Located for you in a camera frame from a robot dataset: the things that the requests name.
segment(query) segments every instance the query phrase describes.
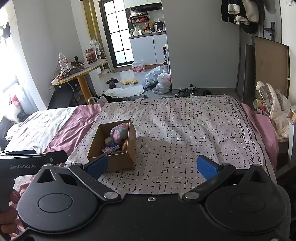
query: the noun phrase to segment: round table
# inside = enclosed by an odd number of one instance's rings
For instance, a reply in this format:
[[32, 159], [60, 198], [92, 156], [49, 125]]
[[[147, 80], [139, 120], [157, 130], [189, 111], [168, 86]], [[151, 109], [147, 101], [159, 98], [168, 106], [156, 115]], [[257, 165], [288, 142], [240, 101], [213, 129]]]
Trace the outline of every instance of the round table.
[[88, 66], [88, 68], [86, 68], [85, 70], [77, 72], [75, 74], [72, 74], [69, 77], [67, 77], [66, 79], [62, 79], [62, 80], [55, 79], [51, 84], [52, 85], [61, 85], [61, 84], [67, 83], [67, 82], [77, 78], [80, 88], [82, 90], [83, 96], [85, 98], [85, 101], [87, 104], [89, 104], [89, 98], [91, 97], [91, 92], [89, 90], [89, 86], [87, 85], [84, 75], [89, 73], [90, 71], [93, 71], [93, 70], [99, 68], [100, 66], [103, 66], [106, 62], [107, 62], [107, 60], [104, 58], [98, 59], [96, 62], [91, 63]]

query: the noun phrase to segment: range hood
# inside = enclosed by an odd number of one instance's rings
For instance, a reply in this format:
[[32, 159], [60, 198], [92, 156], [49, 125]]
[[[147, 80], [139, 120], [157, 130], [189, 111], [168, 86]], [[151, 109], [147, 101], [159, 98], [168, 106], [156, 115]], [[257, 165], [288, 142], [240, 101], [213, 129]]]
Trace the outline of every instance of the range hood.
[[142, 5], [142, 6], [137, 6], [137, 7], [132, 7], [131, 11], [133, 12], [148, 12], [148, 11], [155, 11], [162, 9], [161, 3], [153, 3], [153, 4], [147, 4], [147, 5]]

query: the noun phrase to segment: light switch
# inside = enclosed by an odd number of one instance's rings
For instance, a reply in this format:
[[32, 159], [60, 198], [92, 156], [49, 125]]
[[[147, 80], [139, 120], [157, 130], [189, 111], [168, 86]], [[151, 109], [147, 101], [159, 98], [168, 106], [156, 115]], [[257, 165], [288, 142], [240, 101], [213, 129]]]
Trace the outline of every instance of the light switch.
[[293, 0], [285, 0], [286, 5], [293, 6]]

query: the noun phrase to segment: white cabinet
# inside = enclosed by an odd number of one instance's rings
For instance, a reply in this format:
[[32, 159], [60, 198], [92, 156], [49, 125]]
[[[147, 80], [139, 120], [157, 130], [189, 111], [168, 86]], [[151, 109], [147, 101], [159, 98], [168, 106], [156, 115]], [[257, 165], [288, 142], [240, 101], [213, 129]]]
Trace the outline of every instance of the white cabinet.
[[125, 8], [131, 8], [148, 4], [148, 0], [123, 0]]
[[145, 65], [156, 64], [153, 36], [130, 39], [135, 61], [144, 60]]
[[159, 2], [161, 2], [161, 0], [148, 0], [148, 4], [159, 3]]
[[165, 47], [165, 44], [167, 43], [166, 34], [154, 35], [153, 41], [156, 55], [156, 63], [162, 64], [165, 61], [163, 55], [163, 47]]

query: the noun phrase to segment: screw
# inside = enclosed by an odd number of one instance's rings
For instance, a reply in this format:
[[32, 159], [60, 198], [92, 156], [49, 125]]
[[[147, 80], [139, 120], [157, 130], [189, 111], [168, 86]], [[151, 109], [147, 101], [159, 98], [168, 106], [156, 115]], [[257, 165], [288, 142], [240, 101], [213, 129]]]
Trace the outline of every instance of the screw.
[[106, 192], [104, 194], [104, 198], [106, 199], [115, 199], [118, 197], [118, 193], [117, 192]]
[[155, 202], [156, 201], [156, 198], [155, 197], [150, 197], [150, 198], [148, 198], [148, 201]]
[[185, 198], [187, 199], [198, 199], [200, 197], [200, 195], [197, 193], [197, 192], [188, 192], [188, 193], [185, 193]]

